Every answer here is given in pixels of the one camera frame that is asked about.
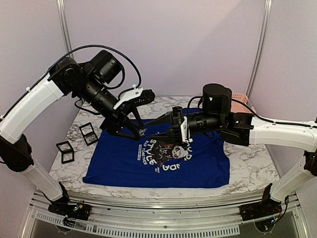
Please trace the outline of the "aluminium frame post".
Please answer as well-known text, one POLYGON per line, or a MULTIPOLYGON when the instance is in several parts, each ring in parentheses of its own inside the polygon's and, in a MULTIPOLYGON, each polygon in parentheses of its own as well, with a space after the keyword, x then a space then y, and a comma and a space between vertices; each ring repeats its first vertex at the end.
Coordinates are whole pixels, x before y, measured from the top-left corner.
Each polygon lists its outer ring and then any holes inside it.
POLYGON ((56 4, 57 4, 57 12, 58 12, 59 23, 60 23, 65 50, 67 52, 70 52, 72 50, 72 45, 71 45, 69 30, 67 25, 64 0, 56 0, 56 4))
POLYGON ((271 8, 272 8, 272 0, 265 0, 258 46, 257 46, 255 60, 253 63, 253 67, 252 67, 252 71, 251 71, 251 75, 250 75, 250 79, 249 79, 249 83, 248 83, 248 87, 246 91, 246 95, 249 99, 251 98, 253 89, 255 87, 257 74, 260 68, 261 59, 264 52, 265 40, 266 40, 268 28, 269 28, 271 8))

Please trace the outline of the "black display box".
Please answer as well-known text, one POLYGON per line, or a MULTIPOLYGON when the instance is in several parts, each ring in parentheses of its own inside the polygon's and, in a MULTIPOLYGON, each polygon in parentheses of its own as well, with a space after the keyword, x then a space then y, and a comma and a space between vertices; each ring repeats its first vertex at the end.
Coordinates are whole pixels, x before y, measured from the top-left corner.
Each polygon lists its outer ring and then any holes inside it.
POLYGON ((98 137, 93 129, 93 126, 92 126, 92 123, 89 122, 89 123, 86 123, 84 125, 81 125, 79 126, 79 129, 80 129, 80 132, 81 132, 81 135, 86 143, 87 146, 90 146, 96 142, 98 142, 98 137), (87 140, 87 137, 89 136, 94 136, 95 137, 95 140, 94 141, 88 141, 87 140))
POLYGON ((61 163, 67 164, 75 161, 74 149, 69 141, 63 141, 56 144, 61 153, 61 163))

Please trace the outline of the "aluminium front rail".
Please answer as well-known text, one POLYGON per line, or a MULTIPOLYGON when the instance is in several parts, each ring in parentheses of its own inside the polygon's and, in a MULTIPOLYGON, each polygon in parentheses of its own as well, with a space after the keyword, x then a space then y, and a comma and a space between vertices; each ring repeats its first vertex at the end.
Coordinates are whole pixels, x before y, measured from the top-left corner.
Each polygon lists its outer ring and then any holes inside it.
POLYGON ((35 192, 22 230, 24 238, 307 238, 303 212, 295 194, 272 228, 266 217, 243 220, 239 208, 258 202, 260 192, 198 198, 128 198, 71 193, 92 210, 88 220, 64 226, 62 216, 35 192))

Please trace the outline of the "silver brooch in far box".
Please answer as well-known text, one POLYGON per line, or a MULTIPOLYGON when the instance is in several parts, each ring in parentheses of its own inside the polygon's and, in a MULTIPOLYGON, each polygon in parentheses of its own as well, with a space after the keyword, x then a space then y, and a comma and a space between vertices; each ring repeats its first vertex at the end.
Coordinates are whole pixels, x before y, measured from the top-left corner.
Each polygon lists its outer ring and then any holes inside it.
POLYGON ((94 136, 89 136, 89 137, 87 137, 87 140, 88 140, 88 141, 94 141, 94 140, 95 140, 95 137, 94 137, 94 136))

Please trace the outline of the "near black display box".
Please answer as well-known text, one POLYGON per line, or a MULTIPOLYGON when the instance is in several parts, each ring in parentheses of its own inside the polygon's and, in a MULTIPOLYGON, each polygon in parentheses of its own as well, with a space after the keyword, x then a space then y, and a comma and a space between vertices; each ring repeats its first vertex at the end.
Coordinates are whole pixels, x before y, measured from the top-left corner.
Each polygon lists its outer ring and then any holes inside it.
POLYGON ((63 141, 56 144, 61 153, 61 163, 67 164, 75 161, 74 149, 69 141, 63 141))

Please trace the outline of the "pink plastic basket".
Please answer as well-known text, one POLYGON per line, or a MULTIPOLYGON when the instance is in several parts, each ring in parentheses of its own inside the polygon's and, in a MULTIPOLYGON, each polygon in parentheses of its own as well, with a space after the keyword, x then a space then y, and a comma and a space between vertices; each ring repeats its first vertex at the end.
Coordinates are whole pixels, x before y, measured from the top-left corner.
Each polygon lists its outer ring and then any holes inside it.
POLYGON ((247 95, 242 93, 233 93, 232 99, 231 99, 231 112, 233 113, 251 113, 250 110, 248 110, 245 106, 242 104, 235 102, 234 100, 237 100, 245 105, 247 105, 249 108, 251 108, 254 112, 256 111, 251 102, 249 101, 247 95))

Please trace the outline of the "sparkly flower brooch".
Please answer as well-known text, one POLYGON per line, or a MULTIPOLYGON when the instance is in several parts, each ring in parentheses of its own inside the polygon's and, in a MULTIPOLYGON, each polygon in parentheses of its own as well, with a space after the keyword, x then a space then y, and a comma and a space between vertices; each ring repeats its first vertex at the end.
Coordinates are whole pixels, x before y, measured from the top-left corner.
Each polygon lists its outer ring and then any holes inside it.
POLYGON ((142 129, 140 129, 140 130, 139 130, 139 136, 140 136, 140 137, 145 136, 146 131, 147 131, 147 128, 142 128, 142 129))

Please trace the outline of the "far black display box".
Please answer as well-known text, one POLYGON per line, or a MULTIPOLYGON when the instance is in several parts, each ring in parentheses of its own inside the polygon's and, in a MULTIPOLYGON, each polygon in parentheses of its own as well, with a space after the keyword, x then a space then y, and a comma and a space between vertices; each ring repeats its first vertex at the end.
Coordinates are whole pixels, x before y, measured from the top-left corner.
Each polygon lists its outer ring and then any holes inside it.
POLYGON ((92 126, 92 123, 89 122, 89 123, 86 123, 84 125, 81 125, 79 126, 79 129, 80 129, 80 132, 81 132, 81 135, 86 143, 87 146, 90 146, 96 142, 98 142, 98 137, 93 129, 93 126, 92 126), (95 140, 94 141, 88 141, 87 140, 87 137, 89 136, 94 136, 95 137, 95 140))

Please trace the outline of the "right aluminium frame post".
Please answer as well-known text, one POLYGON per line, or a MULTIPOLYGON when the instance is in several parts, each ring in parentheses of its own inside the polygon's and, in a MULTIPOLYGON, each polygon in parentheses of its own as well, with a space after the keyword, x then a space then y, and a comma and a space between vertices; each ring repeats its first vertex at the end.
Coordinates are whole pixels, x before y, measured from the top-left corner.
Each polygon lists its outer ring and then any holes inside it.
POLYGON ((272 0, 265 0, 258 46, 257 46, 255 60, 253 63, 253 67, 252 67, 252 71, 251 71, 251 75, 250 75, 250 79, 249 79, 249 83, 248 83, 248 87, 246 91, 246 95, 249 99, 251 98, 253 89, 255 87, 257 74, 260 68, 261 59, 264 52, 265 40, 266 40, 268 28, 269 28, 271 8, 272 8, 272 0))

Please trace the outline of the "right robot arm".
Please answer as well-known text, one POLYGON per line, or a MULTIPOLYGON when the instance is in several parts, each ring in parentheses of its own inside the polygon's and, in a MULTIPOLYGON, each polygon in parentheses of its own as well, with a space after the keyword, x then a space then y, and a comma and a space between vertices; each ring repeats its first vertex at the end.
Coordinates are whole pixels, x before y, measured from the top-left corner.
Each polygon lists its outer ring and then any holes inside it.
POLYGON ((268 119, 231 110, 232 91, 220 84, 203 86, 198 105, 200 112, 183 114, 181 107, 159 117, 152 124, 169 122, 166 133, 152 135, 151 139, 165 143, 184 145, 193 141, 196 134, 217 132, 225 142, 240 145, 277 145, 302 149, 303 157, 280 180, 269 184, 256 206, 260 216, 267 216, 276 204, 284 201, 308 180, 317 175, 317 123, 268 119))

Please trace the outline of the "blue printed t-shirt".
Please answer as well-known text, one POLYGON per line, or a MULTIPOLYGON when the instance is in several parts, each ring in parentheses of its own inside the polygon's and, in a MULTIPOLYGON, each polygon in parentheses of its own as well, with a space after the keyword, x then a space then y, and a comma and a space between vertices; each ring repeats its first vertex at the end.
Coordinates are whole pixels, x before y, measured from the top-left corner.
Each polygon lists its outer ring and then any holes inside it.
POLYGON ((103 131, 83 182, 144 188, 218 188, 229 183, 230 162, 218 133, 195 135, 185 145, 149 138, 169 127, 148 126, 139 141, 103 131))

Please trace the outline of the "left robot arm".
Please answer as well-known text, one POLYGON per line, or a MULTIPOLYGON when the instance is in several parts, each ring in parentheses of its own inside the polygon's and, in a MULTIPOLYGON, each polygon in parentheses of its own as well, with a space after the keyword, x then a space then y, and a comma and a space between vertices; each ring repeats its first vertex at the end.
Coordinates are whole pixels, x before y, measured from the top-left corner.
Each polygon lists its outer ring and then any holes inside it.
POLYGON ((101 46, 101 51, 84 63, 65 54, 0 118, 1 161, 31 181, 63 215, 72 213, 73 203, 63 185, 32 158, 24 131, 49 106, 71 94, 90 103, 104 117, 101 129, 110 135, 139 140, 144 125, 137 107, 152 102, 155 94, 140 85, 124 90, 119 98, 111 94, 108 84, 125 72, 115 53, 115 49, 101 46))

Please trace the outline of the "left aluminium frame post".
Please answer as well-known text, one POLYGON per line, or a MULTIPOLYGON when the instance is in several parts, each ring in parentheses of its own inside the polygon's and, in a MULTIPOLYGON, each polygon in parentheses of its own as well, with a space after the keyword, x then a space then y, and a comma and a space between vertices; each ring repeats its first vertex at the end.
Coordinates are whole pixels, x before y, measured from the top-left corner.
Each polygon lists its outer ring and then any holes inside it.
POLYGON ((70 52, 72 50, 72 45, 71 45, 69 30, 67 25, 64 0, 56 0, 56 4, 57 4, 57 12, 58 12, 59 23, 60 23, 65 50, 67 52, 70 52))

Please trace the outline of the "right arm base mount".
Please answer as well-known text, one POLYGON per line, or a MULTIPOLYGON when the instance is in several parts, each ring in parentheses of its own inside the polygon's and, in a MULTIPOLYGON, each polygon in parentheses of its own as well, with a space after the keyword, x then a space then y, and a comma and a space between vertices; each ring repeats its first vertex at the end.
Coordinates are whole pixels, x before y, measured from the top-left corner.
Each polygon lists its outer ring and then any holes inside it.
POLYGON ((271 224, 277 223, 286 213, 289 203, 289 196, 284 198, 285 209, 282 209, 281 201, 275 201, 270 194, 264 195, 260 202, 241 205, 239 212, 243 221, 257 219, 266 216, 273 216, 277 214, 275 218, 272 218, 271 224))

